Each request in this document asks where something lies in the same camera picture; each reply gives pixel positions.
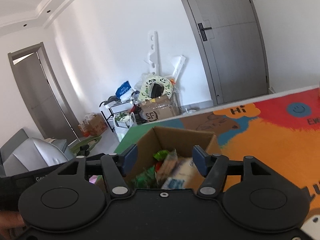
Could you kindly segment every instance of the person's hand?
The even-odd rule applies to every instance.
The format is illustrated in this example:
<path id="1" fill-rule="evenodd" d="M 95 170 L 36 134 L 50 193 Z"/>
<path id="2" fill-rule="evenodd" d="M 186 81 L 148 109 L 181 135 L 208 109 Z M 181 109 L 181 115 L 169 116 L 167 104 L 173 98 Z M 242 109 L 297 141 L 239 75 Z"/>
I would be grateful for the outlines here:
<path id="1" fill-rule="evenodd" d="M 11 239 L 9 229 L 23 227 L 25 224 L 21 215 L 13 211 L 0 211 L 0 234 L 5 239 Z"/>

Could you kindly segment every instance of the smiley face icon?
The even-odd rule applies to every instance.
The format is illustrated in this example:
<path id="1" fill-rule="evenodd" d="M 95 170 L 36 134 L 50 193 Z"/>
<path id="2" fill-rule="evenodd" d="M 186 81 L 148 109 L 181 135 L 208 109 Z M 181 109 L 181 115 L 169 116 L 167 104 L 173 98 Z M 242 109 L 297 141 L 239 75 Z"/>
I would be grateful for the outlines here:
<path id="1" fill-rule="evenodd" d="M 308 115 L 311 115 L 311 108 L 304 103 L 298 102 L 288 105 L 287 112 L 294 117 L 306 117 Z"/>

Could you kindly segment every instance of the circular knob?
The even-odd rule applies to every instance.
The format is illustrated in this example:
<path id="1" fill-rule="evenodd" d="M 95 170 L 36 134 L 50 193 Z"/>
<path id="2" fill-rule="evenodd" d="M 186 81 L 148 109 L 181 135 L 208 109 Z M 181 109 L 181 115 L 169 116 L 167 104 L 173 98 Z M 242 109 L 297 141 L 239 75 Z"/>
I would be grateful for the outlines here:
<path id="1" fill-rule="evenodd" d="M 104 193 L 83 178 L 47 177 L 24 191 L 19 199 L 19 211 L 28 224 L 49 231 L 72 230 L 88 224 L 105 208 Z"/>
<path id="2" fill-rule="evenodd" d="M 259 232 L 280 232 L 302 225 L 309 201 L 294 184 L 256 176 L 228 189 L 222 200 L 235 222 Z"/>

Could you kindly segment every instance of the cardboard box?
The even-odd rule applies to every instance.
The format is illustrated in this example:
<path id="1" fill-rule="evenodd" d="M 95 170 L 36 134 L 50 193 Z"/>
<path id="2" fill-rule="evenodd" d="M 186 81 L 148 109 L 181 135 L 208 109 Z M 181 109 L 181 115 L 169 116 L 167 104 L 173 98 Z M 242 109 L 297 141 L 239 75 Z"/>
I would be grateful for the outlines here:
<path id="1" fill-rule="evenodd" d="M 85 126 L 92 136 L 100 136 L 107 129 L 99 114 L 95 114 L 90 120 L 87 120 Z"/>
<path id="2" fill-rule="evenodd" d="M 138 142 L 138 159 L 131 173 L 124 178 L 130 182 L 144 169 L 157 163 L 153 157 L 160 150 L 176 149 L 181 157 L 192 157 L 192 149 L 199 145 L 210 155 L 221 154 L 217 137 L 213 132 L 193 131 L 169 127 L 154 127 L 150 129 Z M 204 178 L 197 171 L 194 177 L 186 184 L 186 188 L 198 190 Z"/>
<path id="3" fill-rule="evenodd" d="M 82 123 L 78 125 L 78 128 L 84 137 L 90 136 L 89 125 Z"/>
<path id="4" fill-rule="evenodd" d="M 140 107 L 148 121 L 154 122 L 179 115 L 180 111 L 177 105 L 177 97 L 173 94 L 171 99 L 167 95 L 162 95 L 158 98 L 146 100 L 140 104 Z"/>

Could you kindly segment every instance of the gray sofa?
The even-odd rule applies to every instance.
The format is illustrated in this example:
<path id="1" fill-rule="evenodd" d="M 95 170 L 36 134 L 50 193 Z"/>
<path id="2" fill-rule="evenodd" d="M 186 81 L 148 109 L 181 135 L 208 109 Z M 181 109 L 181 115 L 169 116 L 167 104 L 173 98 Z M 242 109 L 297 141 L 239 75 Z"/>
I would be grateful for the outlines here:
<path id="1" fill-rule="evenodd" d="M 29 138 L 20 129 L 0 148 L 0 177 L 13 176 L 64 163 L 75 156 L 67 140 L 59 139 L 47 143 Z"/>

